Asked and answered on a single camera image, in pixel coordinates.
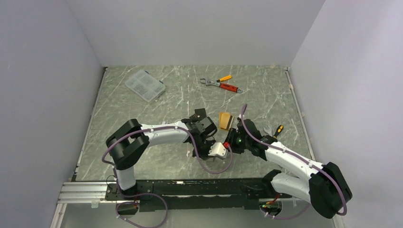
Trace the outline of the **black card wallet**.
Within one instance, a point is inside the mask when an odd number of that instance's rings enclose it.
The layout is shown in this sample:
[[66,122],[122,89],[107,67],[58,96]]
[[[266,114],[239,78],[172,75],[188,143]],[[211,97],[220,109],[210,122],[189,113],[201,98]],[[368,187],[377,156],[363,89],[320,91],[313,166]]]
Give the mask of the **black card wallet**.
[[200,121],[207,117],[205,108],[199,108],[194,110],[194,114],[190,117],[193,120]]

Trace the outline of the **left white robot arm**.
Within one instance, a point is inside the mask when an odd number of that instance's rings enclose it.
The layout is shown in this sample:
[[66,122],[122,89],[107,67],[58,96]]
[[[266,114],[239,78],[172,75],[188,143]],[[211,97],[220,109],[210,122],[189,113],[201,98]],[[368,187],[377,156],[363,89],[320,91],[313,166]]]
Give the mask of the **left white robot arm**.
[[144,151],[152,146],[172,143],[193,144],[193,155],[208,158],[217,132],[210,117],[185,118],[159,125],[140,124],[130,119],[107,140],[108,153],[113,159],[118,181],[118,194],[129,200],[136,195],[134,165]]

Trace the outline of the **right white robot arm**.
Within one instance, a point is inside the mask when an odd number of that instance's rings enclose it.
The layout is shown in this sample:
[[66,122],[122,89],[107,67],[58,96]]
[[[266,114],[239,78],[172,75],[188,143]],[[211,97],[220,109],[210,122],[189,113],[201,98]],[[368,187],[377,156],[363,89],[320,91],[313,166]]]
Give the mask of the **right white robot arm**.
[[262,135],[250,119],[238,121],[237,127],[230,128],[225,139],[234,153],[250,151],[291,173],[271,170],[262,178],[258,191],[267,197],[286,194],[304,200],[327,219],[346,214],[346,204],[352,198],[352,192],[336,164],[322,164],[287,148],[278,141],[284,129],[282,125],[275,132],[267,130],[267,135]]

